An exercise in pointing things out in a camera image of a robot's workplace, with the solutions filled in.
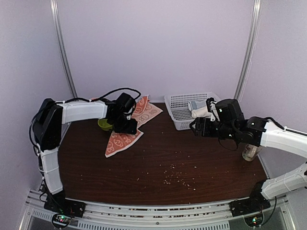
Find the white towel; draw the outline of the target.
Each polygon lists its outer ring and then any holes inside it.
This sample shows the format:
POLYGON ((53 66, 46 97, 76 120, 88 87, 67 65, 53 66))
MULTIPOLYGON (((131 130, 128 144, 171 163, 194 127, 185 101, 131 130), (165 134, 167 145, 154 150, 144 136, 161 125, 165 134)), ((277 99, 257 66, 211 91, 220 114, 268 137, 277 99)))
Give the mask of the white towel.
POLYGON ((195 109, 191 111, 191 117, 196 119, 197 117, 211 117, 212 113, 208 111, 207 107, 195 109))

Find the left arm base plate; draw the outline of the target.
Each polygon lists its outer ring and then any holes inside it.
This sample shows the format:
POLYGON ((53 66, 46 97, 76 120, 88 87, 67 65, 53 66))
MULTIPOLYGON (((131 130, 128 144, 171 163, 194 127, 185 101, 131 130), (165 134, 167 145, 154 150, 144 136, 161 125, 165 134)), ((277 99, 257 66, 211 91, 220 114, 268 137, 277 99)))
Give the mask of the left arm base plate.
POLYGON ((64 204, 59 205, 53 200, 47 200, 44 204, 44 209, 56 213, 61 213, 70 217, 82 218, 86 204, 84 202, 64 200, 64 204))

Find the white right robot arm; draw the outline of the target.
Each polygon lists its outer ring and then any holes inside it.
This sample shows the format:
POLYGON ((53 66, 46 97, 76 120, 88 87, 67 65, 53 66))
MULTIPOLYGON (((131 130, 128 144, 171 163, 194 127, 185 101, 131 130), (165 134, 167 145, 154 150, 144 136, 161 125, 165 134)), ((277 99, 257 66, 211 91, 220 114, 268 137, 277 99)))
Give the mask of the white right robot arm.
POLYGON ((307 185, 307 134, 282 126, 272 117, 244 117, 236 99, 189 101, 193 121, 190 129, 196 136, 233 140, 260 149, 277 160, 280 153, 283 170, 275 177, 258 182, 246 200, 249 211, 257 211, 264 200, 301 189, 307 185))

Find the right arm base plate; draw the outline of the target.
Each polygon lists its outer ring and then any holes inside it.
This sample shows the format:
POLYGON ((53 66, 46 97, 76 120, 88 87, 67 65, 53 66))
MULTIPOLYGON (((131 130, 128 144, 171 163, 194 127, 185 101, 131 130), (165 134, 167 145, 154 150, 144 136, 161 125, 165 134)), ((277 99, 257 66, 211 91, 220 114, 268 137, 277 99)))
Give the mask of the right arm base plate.
POLYGON ((229 203, 229 208, 233 217, 251 213, 260 213, 264 209, 270 207, 271 204, 268 200, 260 198, 246 198, 242 200, 235 200, 229 203))

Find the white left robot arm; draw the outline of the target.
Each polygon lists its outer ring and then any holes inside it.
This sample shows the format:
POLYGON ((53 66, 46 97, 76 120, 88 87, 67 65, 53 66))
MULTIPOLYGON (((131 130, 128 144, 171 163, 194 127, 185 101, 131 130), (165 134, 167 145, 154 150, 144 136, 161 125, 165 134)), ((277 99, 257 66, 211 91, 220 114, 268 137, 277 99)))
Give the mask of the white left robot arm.
POLYGON ((58 163, 58 151, 62 140, 62 126, 67 123, 106 119, 116 133, 136 134, 137 121, 131 116, 136 101, 130 95, 122 93, 116 100, 106 98, 73 98, 66 101, 54 101, 47 98, 34 116, 30 126, 30 136, 39 160, 39 170, 43 176, 50 204, 59 213, 69 209, 61 182, 58 163))

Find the orange patterned towel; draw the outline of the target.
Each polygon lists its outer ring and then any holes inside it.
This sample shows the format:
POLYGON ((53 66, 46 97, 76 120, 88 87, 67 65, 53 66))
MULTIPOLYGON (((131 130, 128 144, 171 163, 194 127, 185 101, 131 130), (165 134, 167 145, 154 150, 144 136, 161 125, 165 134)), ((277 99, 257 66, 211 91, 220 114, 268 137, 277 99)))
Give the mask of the orange patterned towel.
POLYGON ((162 109, 150 102, 149 95, 139 99, 131 117, 133 121, 136 121, 136 127, 133 129, 135 132, 133 134, 126 134, 123 131, 119 133, 113 131, 107 143, 105 157, 114 156, 134 145, 143 135, 140 127, 157 117, 162 111, 162 109))

